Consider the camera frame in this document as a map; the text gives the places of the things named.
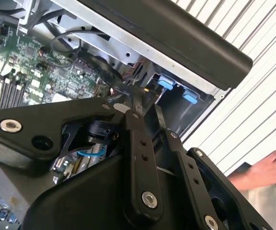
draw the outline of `motherboard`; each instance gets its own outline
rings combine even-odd
[[[109,91],[88,63],[0,27],[0,109],[90,98],[98,88]]]

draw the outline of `cable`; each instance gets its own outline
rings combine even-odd
[[[58,35],[57,37],[54,37],[53,39],[52,39],[52,41],[51,41],[51,48],[52,48],[52,50],[54,50],[55,52],[58,52],[58,53],[65,53],[65,52],[63,52],[63,51],[58,51],[58,50],[56,50],[55,49],[55,47],[53,46],[53,44],[54,44],[54,42],[56,41],[56,40],[59,40],[59,39],[61,39],[61,38],[64,38],[65,36],[67,36],[67,35],[72,35],[72,34],[94,34],[94,35],[105,35],[105,33],[103,33],[103,32],[100,32],[100,31],[90,31],[90,30],[70,30],[70,31],[67,31],[67,32],[64,32],[64,33],[62,33],[62,34],[60,34],[60,35]],[[78,48],[76,48],[76,49],[73,49],[71,52],[76,52],[76,51],[78,51],[79,49],[80,49],[80,46],[78,47]]]
[[[37,22],[37,24],[41,24],[41,23],[47,22],[48,20],[50,20],[52,18],[55,18],[55,17],[58,17],[58,16],[61,16],[61,15],[65,14],[65,13],[66,13],[66,11],[64,9],[47,13],[47,14],[43,15],[40,18],[40,20]]]
[[[5,21],[5,22],[8,22],[10,24],[14,24],[14,25],[17,25],[19,23],[19,19],[18,18],[15,18],[11,15],[9,15],[8,13],[5,13],[4,11],[1,11],[0,10],[0,19]]]
[[[11,16],[12,14],[15,13],[19,13],[24,11],[24,9],[20,8],[20,9],[15,9],[15,10],[0,10],[0,19],[3,20],[4,22],[10,23],[10,24],[14,24],[14,25],[18,25],[19,24],[19,19],[16,17]],[[37,21],[35,23],[35,25],[44,23],[54,17],[58,17],[60,15],[65,14],[65,10],[57,10],[57,11],[53,11],[50,13],[45,14],[44,16],[42,16],[39,21]]]
[[[74,56],[75,56],[74,61],[71,62],[71,63],[69,63],[69,64],[67,64],[67,65],[60,65],[58,63],[53,63],[50,60],[48,60],[47,58],[45,58],[44,56],[42,56],[42,58],[44,59],[44,61],[48,62],[51,66],[56,67],[56,68],[69,68],[69,67],[73,66],[79,60],[78,53],[82,49],[81,40],[80,40],[80,44],[79,44],[79,46],[77,48],[69,50],[69,51],[59,51],[59,50],[55,49],[55,47],[54,47],[54,42],[56,40],[61,40],[65,36],[70,35],[70,34],[94,34],[94,35],[97,34],[97,35],[103,35],[105,33],[99,32],[99,31],[85,31],[85,30],[71,30],[71,31],[67,31],[65,33],[62,33],[62,34],[60,34],[60,35],[58,35],[58,36],[56,36],[56,37],[54,37],[52,39],[52,41],[51,41],[51,49],[52,49],[52,51],[60,53],[60,54],[74,54]]]
[[[81,151],[77,151],[77,153],[81,156],[84,156],[84,157],[99,157],[99,156],[104,155],[105,150],[102,150],[98,153],[84,153],[84,152],[81,152]]]
[[[2,11],[4,13],[7,13],[9,15],[13,15],[13,14],[16,14],[16,13],[23,12],[23,11],[25,11],[25,9],[19,8],[19,9],[14,9],[14,10],[0,10],[0,11]]]
[[[60,32],[58,29],[56,29],[55,26],[51,25],[49,22],[44,22],[43,25],[49,30],[49,32],[54,36],[57,37],[60,35]],[[58,40],[66,49],[72,49],[72,47],[64,40],[64,39],[59,39]]]

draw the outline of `blue drive latch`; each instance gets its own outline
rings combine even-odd
[[[191,90],[186,90],[183,93],[183,98],[185,98],[187,101],[189,101],[192,104],[196,104],[198,95],[195,92],[191,91]]]
[[[158,80],[158,84],[161,85],[162,87],[172,90],[173,86],[175,85],[175,82],[164,75],[161,75]]]

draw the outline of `black plastic panel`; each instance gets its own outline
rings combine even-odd
[[[252,60],[170,0],[79,0],[202,78],[227,90]]]

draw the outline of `human hand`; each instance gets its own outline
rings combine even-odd
[[[230,181],[239,190],[276,184],[276,150],[243,174],[232,174]]]

